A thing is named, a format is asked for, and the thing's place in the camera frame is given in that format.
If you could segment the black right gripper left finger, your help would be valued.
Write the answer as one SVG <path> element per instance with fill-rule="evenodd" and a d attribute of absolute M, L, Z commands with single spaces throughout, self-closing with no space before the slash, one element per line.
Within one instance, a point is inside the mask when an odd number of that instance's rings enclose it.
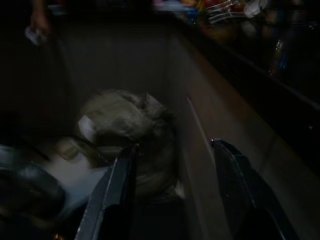
<path fill-rule="evenodd" d="M 139 145 L 124 148 L 94 188 L 74 240 L 128 240 Z"/>

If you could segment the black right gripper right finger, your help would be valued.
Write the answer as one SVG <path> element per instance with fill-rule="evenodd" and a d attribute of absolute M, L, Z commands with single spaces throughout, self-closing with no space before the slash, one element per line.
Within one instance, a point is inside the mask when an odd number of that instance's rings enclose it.
<path fill-rule="evenodd" d="M 233 240 L 299 240 L 274 191 L 235 146 L 212 139 L 219 193 Z"/>

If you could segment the white paper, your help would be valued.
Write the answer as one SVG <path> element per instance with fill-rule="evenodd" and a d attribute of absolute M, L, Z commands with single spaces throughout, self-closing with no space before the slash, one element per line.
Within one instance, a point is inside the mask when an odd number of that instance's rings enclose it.
<path fill-rule="evenodd" d="M 47 42 L 48 33 L 31 25 L 27 26 L 24 30 L 25 37 L 35 46 L 41 46 Z"/>

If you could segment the olive green cloth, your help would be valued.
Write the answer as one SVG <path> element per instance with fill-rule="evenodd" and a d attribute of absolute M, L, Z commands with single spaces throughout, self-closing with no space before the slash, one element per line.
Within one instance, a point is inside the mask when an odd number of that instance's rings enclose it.
<path fill-rule="evenodd" d="M 113 161 L 125 147 L 139 145 L 135 196 L 166 202 L 183 198 L 178 173 L 175 118 L 148 93 L 107 90 L 92 97 L 80 111 L 76 134 L 81 150 L 99 150 Z"/>

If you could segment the brown wooden drawer front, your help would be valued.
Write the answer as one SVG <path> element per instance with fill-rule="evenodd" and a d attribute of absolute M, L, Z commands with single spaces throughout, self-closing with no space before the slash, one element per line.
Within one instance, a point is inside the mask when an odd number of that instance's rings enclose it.
<path fill-rule="evenodd" d="M 171 40 L 174 72 L 208 137 L 221 137 L 246 154 L 275 191 L 301 240 L 320 240 L 320 178 L 189 43 Z"/>

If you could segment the person's bare hand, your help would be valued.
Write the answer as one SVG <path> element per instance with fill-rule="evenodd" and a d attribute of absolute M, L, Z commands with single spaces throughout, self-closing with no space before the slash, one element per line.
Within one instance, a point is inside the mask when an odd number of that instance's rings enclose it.
<path fill-rule="evenodd" d="M 43 36 L 51 33 L 51 26 L 45 11 L 33 10 L 30 18 L 30 29 L 33 33 L 41 33 Z"/>

